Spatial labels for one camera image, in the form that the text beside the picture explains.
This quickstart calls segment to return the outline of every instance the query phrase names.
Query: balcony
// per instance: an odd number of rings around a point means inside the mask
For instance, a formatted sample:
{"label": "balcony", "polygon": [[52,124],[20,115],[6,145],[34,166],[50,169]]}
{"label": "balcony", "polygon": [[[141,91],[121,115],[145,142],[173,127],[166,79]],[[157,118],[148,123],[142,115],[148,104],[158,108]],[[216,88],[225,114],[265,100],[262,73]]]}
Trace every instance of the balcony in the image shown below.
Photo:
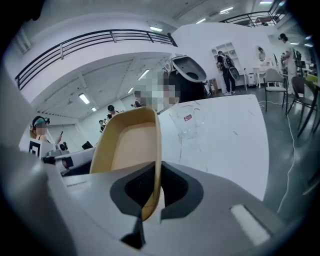
{"label": "balcony", "polygon": [[126,41],[147,41],[177,47],[170,33],[163,35],[138,29],[94,31],[63,41],[40,54],[15,77],[17,86],[22,90],[41,71],[58,60],[63,61],[66,56],[78,50],[98,44],[114,44]]}
{"label": "balcony", "polygon": [[246,27],[274,26],[288,13],[286,2],[275,0],[269,11],[256,11],[241,14],[221,20],[221,23],[231,23]]}

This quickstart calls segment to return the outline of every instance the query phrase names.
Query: desk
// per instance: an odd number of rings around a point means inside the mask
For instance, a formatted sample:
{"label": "desk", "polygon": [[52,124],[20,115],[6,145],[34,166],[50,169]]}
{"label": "desk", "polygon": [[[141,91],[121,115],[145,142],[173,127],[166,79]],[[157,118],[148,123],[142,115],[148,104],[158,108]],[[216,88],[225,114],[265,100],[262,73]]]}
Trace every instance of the desk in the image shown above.
{"label": "desk", "polygon": [[255,95],[235,95],[180,103],[205,116],[197,138],[180,142],[169,114],[159,115],[162,160],[231,180],[263,200],[269,171],[265,121]]}

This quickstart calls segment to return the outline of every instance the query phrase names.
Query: white sneakers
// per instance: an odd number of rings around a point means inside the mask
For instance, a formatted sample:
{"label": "white sneakers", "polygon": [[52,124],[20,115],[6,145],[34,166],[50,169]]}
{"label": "white sneakers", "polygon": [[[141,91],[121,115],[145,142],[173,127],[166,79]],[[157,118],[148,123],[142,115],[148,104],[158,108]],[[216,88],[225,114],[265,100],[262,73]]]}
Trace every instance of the white sneakers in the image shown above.
{"label": "white sneakers", "polygon": [[232,90],[232,91],[227,91],[224,95],[225,96],[229,96],[229,95],[232,95],[232,94],[236,94],[236,92],[234,91],[234,90]]}

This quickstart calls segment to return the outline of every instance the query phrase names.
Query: gray floor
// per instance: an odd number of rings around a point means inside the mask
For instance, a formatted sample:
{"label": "gray floor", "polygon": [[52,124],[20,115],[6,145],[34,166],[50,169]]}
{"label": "gray floor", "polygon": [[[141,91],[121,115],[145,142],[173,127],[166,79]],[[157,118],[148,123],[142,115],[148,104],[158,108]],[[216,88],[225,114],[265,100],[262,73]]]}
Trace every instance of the gray floor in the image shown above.
{"label": "gray floor", "polygon": [[[244,88],[237,88],[236,94],[254,94],[262,105],[266,105],[264,87],[249,88],[247,92]],[[269,92],[267,99],[273,103],[282,103],[283,94]],[[305,108],[303,118],[306,118],[309,110]],[[311,187],[310,180],[320,167],[320,127],[315,134],[311,132],[315,118],[313,111],[302,135],[297,138],[301,105],[294,104],[288,115],[292,137],[285,115],[286,106],[282,109],[282,105],[268,102],[267,112],[265,107],[262,107],[261,111],[269,142],[269,174],[263,202],[288,223],[303,216],[314,202],[316,189],[308,193],[306,191]]]}

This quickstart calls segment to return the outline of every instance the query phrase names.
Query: black pants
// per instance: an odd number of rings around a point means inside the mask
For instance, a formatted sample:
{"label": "black pants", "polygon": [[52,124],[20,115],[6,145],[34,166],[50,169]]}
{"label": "black pants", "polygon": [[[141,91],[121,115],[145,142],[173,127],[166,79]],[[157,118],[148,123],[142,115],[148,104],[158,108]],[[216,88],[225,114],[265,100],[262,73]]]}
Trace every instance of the black pants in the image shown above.
{"label": "black pants", "polygon": [[230,72],[228,72],[228,74],[226,75],[223,74],[223,79],[224,79],[226,90],[228,93],[230,92],[230,81],[231,81],[231,90],[232,91],[236,90],[236,81],[234,80]]}

